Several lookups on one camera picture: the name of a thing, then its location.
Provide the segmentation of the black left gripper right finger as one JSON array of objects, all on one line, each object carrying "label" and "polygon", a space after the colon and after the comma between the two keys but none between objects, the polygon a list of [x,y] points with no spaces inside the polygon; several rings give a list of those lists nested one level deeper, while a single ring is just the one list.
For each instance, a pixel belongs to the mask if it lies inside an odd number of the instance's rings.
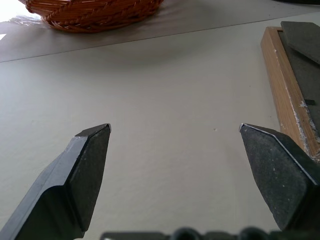
[{"label": "black left gripper right finger", "polygon": [[319,231],[320,164],[288,135],[239,127],[254,181],[281,230]]}]

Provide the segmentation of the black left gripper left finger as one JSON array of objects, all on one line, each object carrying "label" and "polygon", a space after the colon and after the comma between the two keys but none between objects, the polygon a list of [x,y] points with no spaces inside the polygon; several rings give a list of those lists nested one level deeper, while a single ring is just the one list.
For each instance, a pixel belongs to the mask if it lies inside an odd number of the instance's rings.
[{"label": "black left gripper left finger", "polygon": [[89,229],[102,185],[110,124],[85,129],[37,177],[0,231],[2,240],[74,240]]}]

